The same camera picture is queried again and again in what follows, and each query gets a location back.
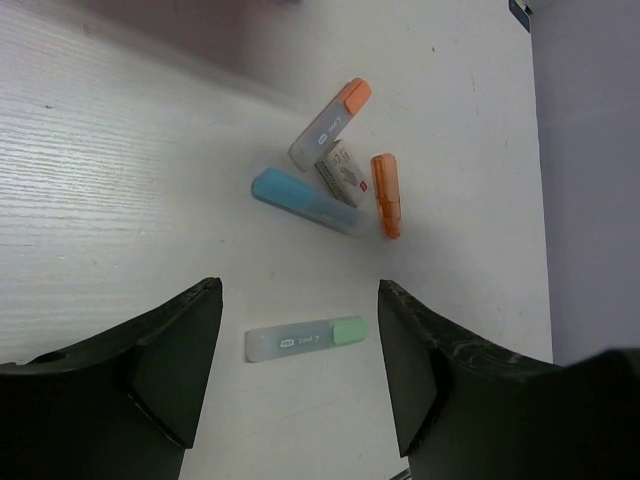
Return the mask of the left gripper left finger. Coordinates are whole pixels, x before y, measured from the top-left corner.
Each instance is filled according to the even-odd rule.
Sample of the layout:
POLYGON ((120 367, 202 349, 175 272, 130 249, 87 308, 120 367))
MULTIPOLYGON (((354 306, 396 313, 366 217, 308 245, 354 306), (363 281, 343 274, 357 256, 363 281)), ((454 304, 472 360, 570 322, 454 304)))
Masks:
POLYGON ((223 287, 161 306, 25 364, 1 367, 5 479, 176 479, 195 442, 223 287))

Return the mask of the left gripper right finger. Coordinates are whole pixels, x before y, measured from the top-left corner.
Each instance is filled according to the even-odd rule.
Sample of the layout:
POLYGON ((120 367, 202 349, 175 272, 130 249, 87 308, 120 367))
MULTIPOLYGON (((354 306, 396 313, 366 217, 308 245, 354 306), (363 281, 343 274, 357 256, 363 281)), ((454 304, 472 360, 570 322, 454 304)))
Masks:
POLYGON ((415 479, 635 479, 639 353, 569 366, 501 347, 383 280, 378 324, 415 479))

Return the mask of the green capped highlighter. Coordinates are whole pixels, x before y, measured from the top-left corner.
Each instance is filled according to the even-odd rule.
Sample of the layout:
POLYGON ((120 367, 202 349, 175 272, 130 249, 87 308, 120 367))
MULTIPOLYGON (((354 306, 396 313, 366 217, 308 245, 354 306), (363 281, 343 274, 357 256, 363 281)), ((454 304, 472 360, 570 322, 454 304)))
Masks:
POLYGON ((362 342, 368 323, 361 316, 314 320, 249 330, 245 359, 259 363, 362 342))

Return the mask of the blue capped highlighter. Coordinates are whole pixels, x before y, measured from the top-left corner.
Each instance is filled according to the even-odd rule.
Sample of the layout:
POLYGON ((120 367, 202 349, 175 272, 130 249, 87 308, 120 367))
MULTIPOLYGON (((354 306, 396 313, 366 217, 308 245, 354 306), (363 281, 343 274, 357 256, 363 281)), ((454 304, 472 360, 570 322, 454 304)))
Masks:
POLYGON ((251 185, 252 196, 281 210, 349 236, 364 234, 372 217, 276 168, 267 168, 251 185))

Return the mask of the small staples box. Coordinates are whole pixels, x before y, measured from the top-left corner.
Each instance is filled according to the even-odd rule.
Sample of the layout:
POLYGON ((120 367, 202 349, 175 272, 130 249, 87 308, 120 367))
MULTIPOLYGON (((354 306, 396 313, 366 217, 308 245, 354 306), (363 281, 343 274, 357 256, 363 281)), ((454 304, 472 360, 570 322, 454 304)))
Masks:
POLYGON ((342 139, 331 144, 315 168, 330 192, 352 207, 359 207, 370 191, 364 173, 342 139))

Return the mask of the orange capped highlighter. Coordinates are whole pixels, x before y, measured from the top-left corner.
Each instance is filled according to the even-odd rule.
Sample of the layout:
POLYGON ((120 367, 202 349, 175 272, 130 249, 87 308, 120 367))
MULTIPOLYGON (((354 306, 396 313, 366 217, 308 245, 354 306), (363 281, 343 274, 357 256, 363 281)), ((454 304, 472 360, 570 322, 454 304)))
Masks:
POLYGON ((292 143, 288 155, 305 172, 325 154, 332 143, 371 97, 368 82, 354 78, 327 104, 292 143))

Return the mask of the right blue corner label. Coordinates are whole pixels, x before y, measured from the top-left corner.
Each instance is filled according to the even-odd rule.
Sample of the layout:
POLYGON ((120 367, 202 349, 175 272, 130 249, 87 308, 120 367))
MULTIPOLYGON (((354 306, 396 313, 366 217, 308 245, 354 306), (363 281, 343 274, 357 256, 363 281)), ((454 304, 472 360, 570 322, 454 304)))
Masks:
POLYGON ((527 30, 530 30, 530 8, 519 0, 509 0, 508 7, 511 14, 527 30))

